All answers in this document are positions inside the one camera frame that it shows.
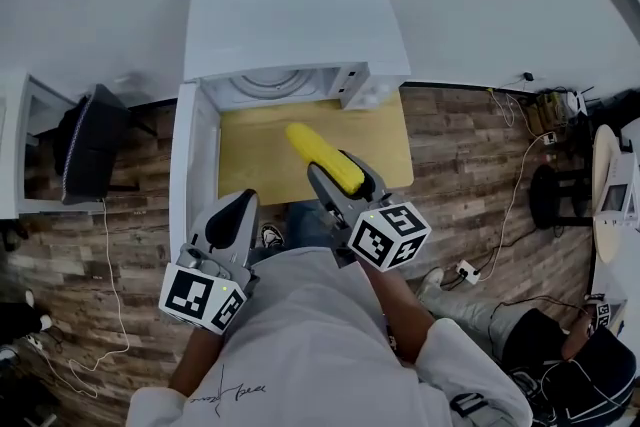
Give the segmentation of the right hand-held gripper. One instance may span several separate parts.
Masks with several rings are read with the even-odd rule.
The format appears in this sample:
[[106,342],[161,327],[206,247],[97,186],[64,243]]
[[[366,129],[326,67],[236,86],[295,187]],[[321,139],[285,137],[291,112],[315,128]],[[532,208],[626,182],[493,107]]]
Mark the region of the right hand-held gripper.
[[364,181],[346,192],[320,165],[310,163],[308,180],[321,204],[336,220],[332,251],[340,266],[361,259],[380,272],[413,260],[431,234],[431,227],[413,203],[387,193],[382,177],[359,157],[341,150],[356,164]]

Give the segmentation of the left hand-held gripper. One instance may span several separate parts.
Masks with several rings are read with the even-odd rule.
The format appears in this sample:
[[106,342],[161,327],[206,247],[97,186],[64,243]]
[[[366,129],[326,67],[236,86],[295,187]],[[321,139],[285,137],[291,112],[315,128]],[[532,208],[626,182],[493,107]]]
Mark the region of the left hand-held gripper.
[[253,269],[245,267],[256,243],[258,208],[258,194],[245,189],[201,210],[191,226],[190,244],[182,245],[177,261],[165,269],[161,311],[225,333],[259,282]]

